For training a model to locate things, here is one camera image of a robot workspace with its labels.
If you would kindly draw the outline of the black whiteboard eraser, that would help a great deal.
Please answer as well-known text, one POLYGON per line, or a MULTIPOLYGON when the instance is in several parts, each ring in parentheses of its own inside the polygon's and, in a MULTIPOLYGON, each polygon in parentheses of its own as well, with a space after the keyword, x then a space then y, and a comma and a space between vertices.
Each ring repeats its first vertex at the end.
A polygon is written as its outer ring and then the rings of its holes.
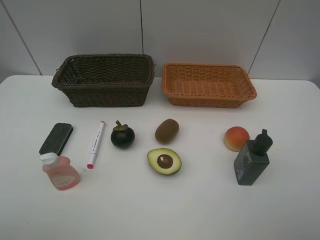
POLYGON ((73 126, 70 123, 56 123, 43 142, 39 154, 55 153, 60 156, 72 132, 73 126))

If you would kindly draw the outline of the dark brown wicker basket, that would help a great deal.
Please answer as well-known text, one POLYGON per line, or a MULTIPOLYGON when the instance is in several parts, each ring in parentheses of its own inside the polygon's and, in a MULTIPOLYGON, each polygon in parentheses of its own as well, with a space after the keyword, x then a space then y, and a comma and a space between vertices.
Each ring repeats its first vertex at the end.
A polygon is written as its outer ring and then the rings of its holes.
POLYGON ((147 54, 78 54, 64 60, 51 84, 77 108, 140 107, 154 67, 147 54))

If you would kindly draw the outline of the white red marker pen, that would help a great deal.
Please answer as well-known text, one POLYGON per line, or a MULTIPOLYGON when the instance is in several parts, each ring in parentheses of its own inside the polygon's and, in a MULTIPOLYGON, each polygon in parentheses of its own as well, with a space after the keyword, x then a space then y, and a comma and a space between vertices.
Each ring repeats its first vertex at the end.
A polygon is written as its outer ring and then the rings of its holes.
POLYGON ((106 123, 104 121, 101 121, 99 123, 99 127, 97 130, 97 133, 95 134, 95 139, 93 141, 93 145, 92 145, 92 147, 90 149, 90 153, 89 153, 89 158, 88 158, 88 162, 87 162, 88 169, 93 169, 95 166, 95 162, 96 162, 96 159, 98 156, 100 143, 103 138, 105 126, 106 126, 106 123))

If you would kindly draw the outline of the orange peach fruit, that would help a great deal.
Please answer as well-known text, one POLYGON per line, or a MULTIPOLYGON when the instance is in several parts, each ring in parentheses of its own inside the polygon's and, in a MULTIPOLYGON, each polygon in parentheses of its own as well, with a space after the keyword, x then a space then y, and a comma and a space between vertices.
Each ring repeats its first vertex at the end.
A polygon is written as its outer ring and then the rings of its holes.
POLYGON ((250 135, 245 128, 234 126, 225 132, 223 143, 229 150, 239 152, 249 139, 250 135))

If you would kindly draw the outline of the dark green pump bottle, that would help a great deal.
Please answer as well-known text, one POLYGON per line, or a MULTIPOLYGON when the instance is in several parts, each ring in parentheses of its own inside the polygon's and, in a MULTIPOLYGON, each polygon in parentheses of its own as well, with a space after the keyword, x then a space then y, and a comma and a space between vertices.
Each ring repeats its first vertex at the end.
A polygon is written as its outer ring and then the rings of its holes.
POLYGON ((244 143, 233 164, 239 185, 251 186, 266 169, 270 163, 267 152, 272 144, 266 129, 262 129, 254 140, 244 143))

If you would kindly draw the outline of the half avocado with pit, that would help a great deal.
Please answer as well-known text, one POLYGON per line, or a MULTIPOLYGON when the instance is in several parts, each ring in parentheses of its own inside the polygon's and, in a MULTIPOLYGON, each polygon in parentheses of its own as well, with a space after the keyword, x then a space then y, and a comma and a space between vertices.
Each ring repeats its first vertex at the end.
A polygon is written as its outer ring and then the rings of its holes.
POLYGON ((180 156, 169 148, 157 148, 147 153, 149 165, 159 174, 173 175, 182 167, 180 156))

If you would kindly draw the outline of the dark purple mangosteen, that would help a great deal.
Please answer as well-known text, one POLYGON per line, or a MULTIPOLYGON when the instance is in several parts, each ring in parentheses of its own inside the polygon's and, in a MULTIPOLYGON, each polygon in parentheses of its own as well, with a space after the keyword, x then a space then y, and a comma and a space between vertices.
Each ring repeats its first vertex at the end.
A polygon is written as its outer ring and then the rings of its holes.
POLYGON ((135 141, 135 132, 127 124, 121 124, 119 120, 112 129, 110 140, 119 149, 128 149, 135 141))

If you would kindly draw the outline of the orange wicker basket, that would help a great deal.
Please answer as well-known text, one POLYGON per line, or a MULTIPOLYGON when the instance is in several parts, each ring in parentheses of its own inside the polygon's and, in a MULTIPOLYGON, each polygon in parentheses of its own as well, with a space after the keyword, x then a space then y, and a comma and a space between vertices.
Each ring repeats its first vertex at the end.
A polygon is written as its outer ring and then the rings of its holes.
POLYGON ((238 65, 167 63, 161 87, 172 105, 182 107, 238 108, 257 97, 238 65))

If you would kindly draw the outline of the pink liquid bottle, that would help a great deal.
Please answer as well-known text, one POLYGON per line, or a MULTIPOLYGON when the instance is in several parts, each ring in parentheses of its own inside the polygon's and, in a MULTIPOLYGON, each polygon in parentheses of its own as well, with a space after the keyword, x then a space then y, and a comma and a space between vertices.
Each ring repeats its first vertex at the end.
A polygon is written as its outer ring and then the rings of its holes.
POLYGON ((47 174, 57 190, 65 191, 71 189, 80 182, 80 174, 71 166, 69 158, 50 152, 41 155, 40 160, 43 172, 47 174))

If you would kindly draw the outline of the brown kiwi fruit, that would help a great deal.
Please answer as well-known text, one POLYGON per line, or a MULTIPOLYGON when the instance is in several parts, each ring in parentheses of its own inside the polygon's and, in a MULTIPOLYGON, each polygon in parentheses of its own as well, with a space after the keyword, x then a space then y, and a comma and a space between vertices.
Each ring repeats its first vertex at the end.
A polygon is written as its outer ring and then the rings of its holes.
POLYGON ((174 119, 166 119, 163 121, 155 131, 155 139, 160 144, 171 143, 180 130, 180 126, 174 119))

